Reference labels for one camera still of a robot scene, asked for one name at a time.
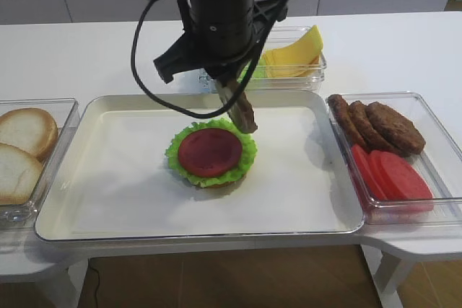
clear container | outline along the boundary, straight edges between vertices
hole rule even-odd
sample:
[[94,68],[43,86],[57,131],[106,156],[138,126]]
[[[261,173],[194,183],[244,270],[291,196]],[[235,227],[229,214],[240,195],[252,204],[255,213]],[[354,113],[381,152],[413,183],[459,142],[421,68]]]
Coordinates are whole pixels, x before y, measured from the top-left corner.
[[[263,52],[288,46],[300,39],[309,29],[310,27],[274,27],[266,39]],[[303,76],[284,78],[266,77],[278,72],[290,75],[293,71],[304,70],[307,70],[307,72]],[[259,65],[255,68],[246,89],[305,89],[317,92],[321,88],[321,82],[324,81],[324,70],[326,70],[326,59],[323,54],[320,56],[319,63],[313,65]],[[199,82],[205,92],[216,92],[211,77],[204,69],[199,70]]]
[[44,192],[48,191],[49,185],[53,182],[64,153],[79,125],[78,103],[75,99],[0,101],[0,115],[26,107],[48,111],[56,121],[59,136],[51,155],[43,163],[42,173],[29,200],[20,205],[0,204],[0,229],[16,229],[33,223],[45,197]]
[[339,146],[368,224],[439,224],[462,221],[462,152],[427,103],[411,92],[343,94],[350,104],[360,100],[386,104],[410,119],[426,141],[420,155],[407,158],[432,191],[431,200],[379,201],[374,198],[354,163],[351,144],[330,111]]

white tray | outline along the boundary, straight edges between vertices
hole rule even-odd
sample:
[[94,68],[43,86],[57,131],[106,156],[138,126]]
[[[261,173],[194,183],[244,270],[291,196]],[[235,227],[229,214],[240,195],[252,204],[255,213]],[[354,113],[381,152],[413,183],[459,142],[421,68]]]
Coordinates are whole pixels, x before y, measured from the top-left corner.
[[[207,112],[215,94],[163,95]],[[193,188],[166,165],[170,140],[192,118],[145,96],[101,97],[82,117],[35,224],[48,241],[349,233],[362,209],[312,92],[249,92],[258,153],[239,184]]]

white table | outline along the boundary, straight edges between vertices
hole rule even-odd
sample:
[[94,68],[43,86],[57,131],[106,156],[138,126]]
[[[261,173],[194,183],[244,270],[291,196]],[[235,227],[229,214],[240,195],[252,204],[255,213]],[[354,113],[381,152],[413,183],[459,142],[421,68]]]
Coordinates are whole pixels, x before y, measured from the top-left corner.
[[[448,12],[292,17],[278,25],[319,26],[328,62],[320,90],[323,97],[335,92],[418,92],[461,146],[461,23],[462,13]],[[140,94],[129,67],[134,28],[131,22],[0,27],[0,100],[75,97],[83,111],[100,95]],[[181,28],[179,22],[144,26],[138,67],[152,91],[201,91],[190,74],[163,84],[152,64],[179,37]],[[38,281],[57,307],[75,307],[86,259],[94,256],[338,244],[363,245],[383,306],[402,307],[396,287],[414,262],[462,258],[462,228],[367,225],[355,234],[335,238],[225,239],[156,247],[108,243],[79,252],[44,245],[30,230],[3,232],[0,281]],[[385,252],[382,259],[379,249]],[[64,269],[69,266],[68,274]]]

black cable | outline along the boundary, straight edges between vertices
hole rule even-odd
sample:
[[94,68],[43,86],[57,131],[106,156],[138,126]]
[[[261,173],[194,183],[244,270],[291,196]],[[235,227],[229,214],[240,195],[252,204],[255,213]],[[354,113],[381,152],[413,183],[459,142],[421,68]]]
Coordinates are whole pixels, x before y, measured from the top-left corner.
[[177,105],[171,104],[171,103],[169,103],[167,101],[164,101],[164,100],[160,99],[159,97],[157,97],[156,95],[152,94],[151,91],[149,91],[149,89],[147,89],[147,87],[143,84],[143,82],[139,78],[138,71],[136,70],[136,62],[135,62],[136,48],[138,46],[139,33],[141,31],[141,27],[143,25],[143,22],[144,22],[144,19],[145,19],[147,13],[149,12],[152,5],[154,5],[154,3],[156,1],[158,1],[158,0],[150,0],[148,2],[146,7],[144,8],[143,12],[141,13],[141,16],[140,16],[139,21],[138,21],[138,25],[136,26],[135,35],[134,35],[134,39],[133,39],[133,44],[131,46],[131,59],[130,59],[131,72],[132,72],[138,86],[143,90],[143,92],[148,97],[150,97],[155,102],[161,104],[162,106],[170,108],[171,110],[177,111],[179,113],[182,113],[184,115],[187,115],[187,116],[190,116],[190,117],[193,117],[193,118],[208,119],[208,118],[217,117],[219,115],[222,115],[223,113],[226,113],[235,104],[237,99],[239,99],[241,94],[244,92],[244,89],[247,87],[247,84],[250,81],[250,78],[252,77],[252,74],[253,74],[253,72],[255,70],[255,67],[257,66],[257,63],[258,63],[258,60],[260,58],[261,52],[263,51],[263,47],[265,45],[266,39],[267,39],[269,33],[271,32],[271,29],[272,29],[274,23],[277,21],[277,18],[279,16],[279,14],[281,13],[281,11],[286,6],[286,4],[287,4],[287,2],[289,0],[279,0],[278,1],[276,9],[275,9],[274,14],[273,14],[273,17],[269,20],[268,24],[265,26],[265,28],[263,30],[263,34],[261,36],[261,39],[257,43],[256,51],[254,53],[254,56],[252,57],[252,60],[250,61],[249,67],[248,67],[248,69],[247,69],[247,71],[245,73],[245,76],[243,77],[239,87],[235,90],[234,94],[231,96],[231,98],[227,101],[226,104],[224,104],[218,110],[215,110],[215,111],[210,112],[210,113],[195,113],[195,112],[192,112],[190,110],[179,107]]
[[95,288],[95,291],[93,291],[93,298],[95,299],[95,305],[96,305],[96,308],[99,308],[99,304],[98,304],[98,290],[100,289],[100,284],[101,284],[101,276],[100,276],[100,272],[99,270],[97,270],[96,268],[94,268],[92,265],[91,265],[91,262],[90,260],[88,260],[88,268],[90,270],[92,270],[93,272],[95,272],[98,276],[98,281],[97,281],[97,284],[96,284],[96,288]]

brown patty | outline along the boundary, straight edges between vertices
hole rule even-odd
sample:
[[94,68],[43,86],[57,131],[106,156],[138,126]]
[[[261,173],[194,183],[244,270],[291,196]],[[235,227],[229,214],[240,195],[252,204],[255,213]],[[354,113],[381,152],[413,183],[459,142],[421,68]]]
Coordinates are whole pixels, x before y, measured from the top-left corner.
[[346,137],[353,142],[359,144],[365,151],[369,152],[369,146],[366,141],[354,126],[348,111],[348,103],[341,95],[333,94],[327,99],[327,103],[332,109],[335,120],[345,132]]
[[414,124],[393,108],[373,102],[366,107],[370,123],[388,142],[400,150],[420,154],[425,140]]
[[353,102],[349,106],[349,115],[354,126],[361,133],[362,137],[367,141],[371,149],[378,151],[390,151],[399,156],[404,156],[404,153],[388,142],[380,135],[372,126],[366,114],[366,106],[358,101]]

